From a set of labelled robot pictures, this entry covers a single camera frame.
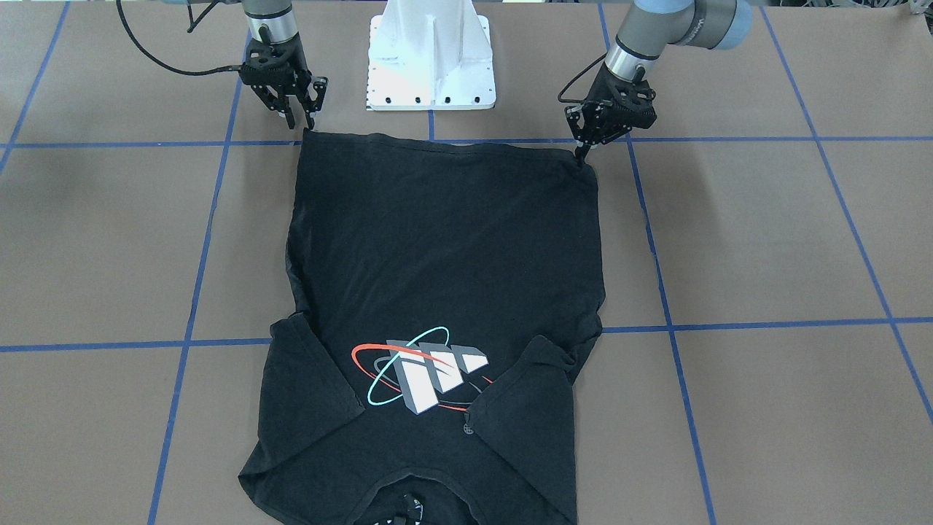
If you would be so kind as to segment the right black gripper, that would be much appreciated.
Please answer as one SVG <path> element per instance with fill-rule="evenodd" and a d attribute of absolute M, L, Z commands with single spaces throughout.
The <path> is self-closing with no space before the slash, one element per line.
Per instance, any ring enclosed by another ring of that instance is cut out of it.
<path fill-rule="evenodd" d="M 276 110 L 289 130 L 296 126 L 289 96 L 296 97 L 305 109 L 306 128 L 316 128 L 316 114 L 323 107 L 329 79 L 312 76 L 301 39 L 295 36 L 278 44 L 251 39 L 246 53 L 239 72 L 243 84 L 257 94 L 267 109 Z"/>

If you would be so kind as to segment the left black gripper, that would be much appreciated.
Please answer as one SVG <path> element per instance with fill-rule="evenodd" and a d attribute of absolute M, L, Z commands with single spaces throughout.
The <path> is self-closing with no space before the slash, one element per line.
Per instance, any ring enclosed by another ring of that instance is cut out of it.
<path fill-rule="evenodd" d="M 566 99 L 566 120 L 577 145 L 574 160 L 586 166 L 592 145 L 606 145 L 634 128 L 648 129 L 656 122 L 656 93 L 636 70 L 634 81 L 619 79 L 609 70 L 598 71 L 584 99 Z"/>

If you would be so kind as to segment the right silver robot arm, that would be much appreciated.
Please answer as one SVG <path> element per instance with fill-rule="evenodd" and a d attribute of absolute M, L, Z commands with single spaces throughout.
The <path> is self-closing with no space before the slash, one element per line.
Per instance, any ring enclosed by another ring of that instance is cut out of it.
<path fill-rule="evenodd" d="M 243 63 L 187 71 L 168 66 L 153 56 L 149 59 L 164 69 L 186 76 L 236 72 L 243 85 L 250 87 L 267 109 L 286 119 L 290 129 L 297 127 L 291 99 L 300 104 L 305 128 L 314 129 L 316 113 L 322 109 L 329 80 L 313 74 L 306 62 L 292 2 L 240 1 L 239 4 L 242 4 L 251 34 Z"/>

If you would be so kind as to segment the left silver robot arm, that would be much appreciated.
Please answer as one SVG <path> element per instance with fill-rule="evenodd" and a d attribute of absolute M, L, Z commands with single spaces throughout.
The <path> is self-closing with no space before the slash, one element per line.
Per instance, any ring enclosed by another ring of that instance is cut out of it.
<path fill-rule="evenodd" d="M 559 93 L 577 141 L 574 159 L 583 164 L 593 147 L 656 123 L 656 92 L 647 75 L 667 46 L 731 50 L 747 37 L 751 23 L 746 1 L 633 1 L 606 54 L 584 70 L 598 69 L 586 96 Z"/>

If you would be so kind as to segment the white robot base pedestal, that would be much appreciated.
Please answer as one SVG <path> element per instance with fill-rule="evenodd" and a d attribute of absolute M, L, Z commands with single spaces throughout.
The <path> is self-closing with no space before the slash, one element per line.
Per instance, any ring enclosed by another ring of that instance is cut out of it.
<path fill-rule="evenodd" d="M 471 1 L 388 1 L 369 38 L 367 110 L 496 105 L 490 23 Z"/>

